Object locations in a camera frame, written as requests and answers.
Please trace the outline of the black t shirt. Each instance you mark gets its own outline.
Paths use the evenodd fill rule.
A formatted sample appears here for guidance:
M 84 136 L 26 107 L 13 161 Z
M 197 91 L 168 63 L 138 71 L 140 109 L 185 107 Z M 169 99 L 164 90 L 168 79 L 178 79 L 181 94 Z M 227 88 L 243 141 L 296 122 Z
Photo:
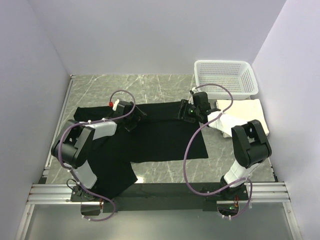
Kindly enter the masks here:
M 136 128 L 94 140 L 88 163 L 97 182 L 91 191 L 113 199 L 138 180 L 132 163 L 183 160 L 200 124 L 175 119 L 179 106 L 178 101 L 139 104 L 147 117 Z

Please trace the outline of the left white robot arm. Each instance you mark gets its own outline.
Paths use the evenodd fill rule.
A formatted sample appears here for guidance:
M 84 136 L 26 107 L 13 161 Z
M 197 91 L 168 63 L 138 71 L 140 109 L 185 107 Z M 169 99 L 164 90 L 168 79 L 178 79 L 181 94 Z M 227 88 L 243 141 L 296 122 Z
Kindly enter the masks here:
M 100 188 L 95 185 L 98 177 L 88 162 L 93 142 L 111 137 L 120 129 L 131 132 L 147 117 L 147 113 L 133 102 L 119 99 L 109 103 L 109 110 L 99 120 L 68 120 L 51 147 L 51 155 L 74 174 L 77 184 L 83 185 L 82 195 L 88 201 L 94 201 L 100 195 Z

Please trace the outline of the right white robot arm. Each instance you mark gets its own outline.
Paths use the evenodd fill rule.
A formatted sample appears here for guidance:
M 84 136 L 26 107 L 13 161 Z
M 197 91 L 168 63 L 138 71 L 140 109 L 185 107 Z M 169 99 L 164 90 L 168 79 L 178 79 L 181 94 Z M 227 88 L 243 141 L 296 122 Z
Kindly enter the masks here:
M 226 110 L 212 108 L 205 92 L 192 93 L 191 100 L 180 102 L 177 118 L 185 122 L 200 122 L 203 127 L 210 127 L 227 134 L 232 139 L 235 161 L 220 179 L 220 187 L 213 192 L 197 195 L 221 195 L 226 200 L 232 199 L 251 173 L 272 154 L 272 149 L 259 120 L 245 121 L 226 113 Z

